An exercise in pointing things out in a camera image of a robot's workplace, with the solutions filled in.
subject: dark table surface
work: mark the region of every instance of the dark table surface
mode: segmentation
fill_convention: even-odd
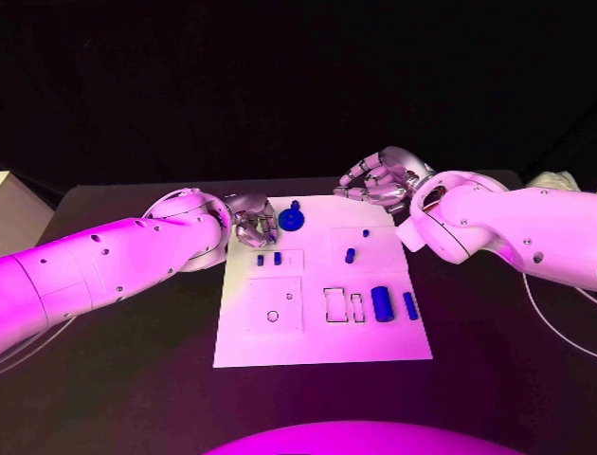
[[[513,183],[514,174],[501,178]],[[330,194],[335,184],[77,187],[40,241],[141,216],[184,186],[291,196]],[[0,375],[0,454],[194,454],[331,420],[445,428],[532,454],[597,453],[597,358],[543,324],[520,274],[485,252],[461,265],[426,248],[406,259],[432,360],[214,369],[220,264],[79,317]],[[537,279],[532,292],[559,330],[597,351],[597,305]]]

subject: robotic hand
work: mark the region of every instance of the robotic hand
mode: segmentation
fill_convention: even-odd
[[[364,175],[366,188],[348,188]],[[436,173],[406,150],[387,147],[345,172],[334,194],[405,209],[396,229],[410,251],[428,245],[459,264],[480,250],[523,273],[597,291],[597,194],[543,188],[508,191],[485,175]]]
[[[232,194],[220,201],[198,189],[183,189],[154,203],[142,218],[93,227],[0,258],[0,353],[177,272],[219,264],[232,228],[246,245],[275,243],[266,197]]]

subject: small blue piece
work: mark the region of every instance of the small blue piece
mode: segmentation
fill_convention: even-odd
[[[402,294],[402,296],[403,296],[403,304],[406,305],[406,313],[409,314],[409,319],[416,320],[418,319],[416,305],[413,304],[413,299],[410,298],[410,293],[405,292]]]
[[[370,297],[373,299],[373,309],[376,310],[376,321],[390,322],[395,319],[395,316],[386,286],[374,287],[370,290]]]
[[[348,248],[348,251],[345,252],[345,263],[351,264],[353,260],[354,260],[354,248]]]
[[[281,211],[278,216],[279,227],[289,232],[298,230],[304,225],[304,215],[299,211],[299,203],[294,201],[291,208]]]

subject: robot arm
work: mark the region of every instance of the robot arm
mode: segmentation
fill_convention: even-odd
[[[230,196],[221,202],[184,189],[164,196],[142,218],[93,227],[0,258],[0,353],[177,272],[219,264],[232,225],[247,245],[273,243],[273,210],[265,196]]]
[[[459,264],[485,249],[519,271],[597,291],[597,194],[508,191],[485,175],[435,173],[399,150],[389,147],[361,160],[373,166],[351,168],[334,194],[379,204],[392,213],[410,197],[410,216],[396,230],[409,250],[428,245],[445,261]],[[364,171],[383,174],[384,180],[376,185],[367,176],[366,189],[348,189],[351,177]]]

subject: black curtain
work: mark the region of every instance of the black curtain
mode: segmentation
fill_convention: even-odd
[[[50,197],[337,175],[386,145],[438,170],[586,170],[595,113],[589,6],[0,7],[0,167]]]

